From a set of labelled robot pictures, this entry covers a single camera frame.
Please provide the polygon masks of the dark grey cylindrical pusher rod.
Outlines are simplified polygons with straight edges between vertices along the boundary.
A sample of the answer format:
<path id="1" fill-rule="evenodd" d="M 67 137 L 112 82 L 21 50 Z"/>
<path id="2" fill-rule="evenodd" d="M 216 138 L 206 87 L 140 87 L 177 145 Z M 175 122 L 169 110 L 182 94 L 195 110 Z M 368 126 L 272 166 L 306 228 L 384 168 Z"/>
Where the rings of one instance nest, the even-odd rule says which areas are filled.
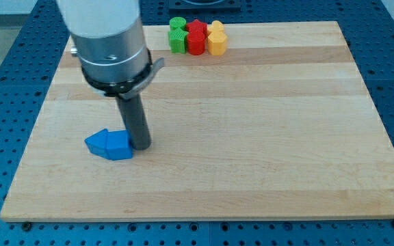
<path id="1" fill-rule="evenodd" d="M 117 96 L 116 102 L 122 121 L 129 134 L 132 148 L 135 150 L 145 150 L 149 148 L 152 139 L 141 97 L 137 95 L 130 99 L 124 99 L 121 96 Z"/>

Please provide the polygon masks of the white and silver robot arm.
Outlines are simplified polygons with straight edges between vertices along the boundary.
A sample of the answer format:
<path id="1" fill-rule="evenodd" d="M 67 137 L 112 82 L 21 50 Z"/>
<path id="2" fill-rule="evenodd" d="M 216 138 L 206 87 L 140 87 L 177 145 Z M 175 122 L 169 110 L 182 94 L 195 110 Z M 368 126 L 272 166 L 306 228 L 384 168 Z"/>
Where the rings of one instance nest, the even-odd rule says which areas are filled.
<path id="1" fill-rule="evenodd" d="M 87 83 L 114 97 L 136 150 L 151 145 L 140 93 L 157 65 L 146 45 L 138 0 L 57 0 Z"/>

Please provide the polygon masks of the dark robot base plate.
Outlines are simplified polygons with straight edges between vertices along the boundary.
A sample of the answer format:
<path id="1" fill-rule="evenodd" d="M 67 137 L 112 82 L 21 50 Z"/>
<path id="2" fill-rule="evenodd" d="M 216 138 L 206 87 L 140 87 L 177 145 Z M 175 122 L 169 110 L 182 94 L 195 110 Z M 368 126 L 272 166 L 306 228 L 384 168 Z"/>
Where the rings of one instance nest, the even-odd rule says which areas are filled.
<path id="1" fill-rule="evenodd" d="M 168 0 L 169 10 L 240 10 L 241 0 Z"/>

